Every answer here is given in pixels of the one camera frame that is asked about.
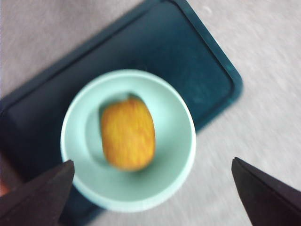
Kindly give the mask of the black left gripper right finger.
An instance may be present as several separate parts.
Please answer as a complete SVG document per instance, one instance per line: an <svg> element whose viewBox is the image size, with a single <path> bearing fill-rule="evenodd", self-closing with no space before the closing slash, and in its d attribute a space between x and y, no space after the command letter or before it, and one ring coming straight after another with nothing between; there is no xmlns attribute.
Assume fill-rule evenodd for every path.
<svg viewBox="0 0 301 226"><path fill-rule="evenodd" d="M301 192L235 157L231 171L253 226L299 226Z"/></svg>

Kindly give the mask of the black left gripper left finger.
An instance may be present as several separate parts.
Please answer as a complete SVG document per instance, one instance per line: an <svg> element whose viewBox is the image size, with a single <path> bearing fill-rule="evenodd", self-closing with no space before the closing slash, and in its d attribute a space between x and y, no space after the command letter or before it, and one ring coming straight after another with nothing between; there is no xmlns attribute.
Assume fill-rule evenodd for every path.
<svg viewBox="0 0 301 226"><path fill-rule="evenodd" d="M2 226L56 226L75 173L68 160L0 198Z"/></svg>

